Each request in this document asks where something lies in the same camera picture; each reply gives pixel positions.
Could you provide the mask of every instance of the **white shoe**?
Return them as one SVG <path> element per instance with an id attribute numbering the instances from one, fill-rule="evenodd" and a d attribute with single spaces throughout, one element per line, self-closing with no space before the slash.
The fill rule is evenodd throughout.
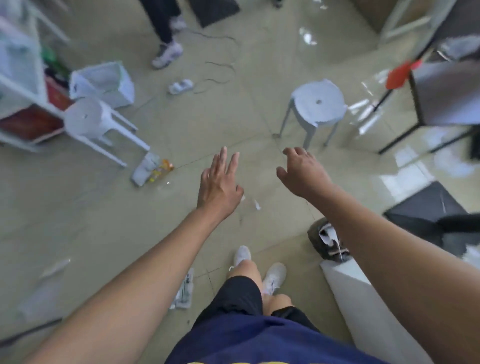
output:
<path id="1" fill-rule="evenodd" d="M 174 16 L 170 19 L 170 29 L 173 33 L 179 33 L 182 30 L 187 29 L 187 23 L 185 23 L 182 15 Z"/>
<path id="2" fill-rule="evenodd" d="M 172 41 L 167 45 L 161 44 L 160 51 L 158 52 L 156 58 L 152 61 L 152 66 L 158 70 L 161 70 L 179 58 L 182 54 L 183 48 L 176 41 Z"/>
<path id="3" fill-rule="evenodd" d="M 234 265 L 230 267 L 229 271 L 237 267 L 244 260 L 252 260 L 252 254 L 250 253 L 250 249 L 248 247 L 242 245 L 235 253 L 235 257 L 233 258 Z"/>
<path id="4" fill-rule="evenodd" d="M 264 279 L 264 293 L 273 295 L 276 289 L 285 282 L 287 267 L 282 263 L 273 264 Z"/>

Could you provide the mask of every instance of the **white plastic chair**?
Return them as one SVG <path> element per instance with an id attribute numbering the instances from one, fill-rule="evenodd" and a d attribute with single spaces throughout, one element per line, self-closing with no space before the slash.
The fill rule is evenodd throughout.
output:
<path id="1" fill-rule="evenodd" d="M 303 149 L 307 150 L 319 126 L 334 125 L 324 143 L 324 146 L 328 146 L 336 132 L 338 122 L 344 118 L 347 112 L 347 106 L 342 91 L 329 80 L 302 85 L 293 92 L 290 98 L 280 134 L 277 135 L 280 138 L 287 124 L 290 110 L 293 110 L 297 121 L 307 132 L 303 142 Z"/>
<path id="2" fill-rule="evenodd" d="M 113 119 L 113 116 L 123 121 L 132 129 L 138 130 L 135 125 L 112 109 L 105 102 L 95 98 L 82 98 L 65 111 L 65 131 L 72 138 L 87 144 L 97 152 L 102 153 L 104 156 L 114 160 L 121 166 L 126 167 L 127 164 L 125 162 L 99 147 L 92 141 L 92 139 L 96 139 L 108 146 L 113 146 L 113 143 L 107 139 L 104 134 L 109 130 L 114 129 L 146 151 L 150 150 L 150 146 L 116 122 Z"/>

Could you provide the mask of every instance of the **forearm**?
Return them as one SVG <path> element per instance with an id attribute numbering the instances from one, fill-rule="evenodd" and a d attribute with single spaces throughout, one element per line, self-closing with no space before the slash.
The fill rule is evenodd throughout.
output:
<path id="1" fill-rule="evenodd" d="M 478 270 L 374 214 L 338 187 L 309 201 L 435 362 L 480 361 Z"/>
<path id="2" fill-rule="evenodd" d="M 210 211 L 189 214 L 169 236 L 75 312 L 30 363 L 138 360 L 218 223 Z"/>

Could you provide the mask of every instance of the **hand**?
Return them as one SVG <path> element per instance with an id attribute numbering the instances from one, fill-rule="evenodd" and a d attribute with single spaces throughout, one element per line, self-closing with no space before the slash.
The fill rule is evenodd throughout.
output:
<path id="1" fill-rule="evenodd" d="M 235 182 L 240 153 L 235 153 L 227 169 L 227 147 L 220 156 L 215 154 L 212 166 L 202 173 L 197 209 L 204 208 L 214 214 L 219 223 L 229 217 L 239 205 L 243 188 Z"/>
<path id="2" fill-rule="evenodd" d="M 334 184 L 317 159 L 302 148 L 285 148 L 287 170 L 277 167 L 276 175 L 293 194 L 311 199 L 328 192 Z"/>

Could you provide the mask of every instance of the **black pants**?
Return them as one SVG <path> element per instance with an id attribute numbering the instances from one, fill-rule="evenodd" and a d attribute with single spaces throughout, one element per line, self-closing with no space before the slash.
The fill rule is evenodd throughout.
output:
<path id="1" fill-rule="evenodd" d="M 193 327 L 219 315 L 263 315 L 262 294 L 258 286 L 248 277 L 229 278 L 220 288 L 212 303 L 198 316 Z M 296 307 L 285 307 L 272 313 L 274 317 L 294 321 L 320 332 L 308 317 Z"/>
<path id="2" fill-rule="evenodd" d="M 181 15 L 177 0 L 140 0 L 160 40 L 171 43 L 170 18 Z"/>

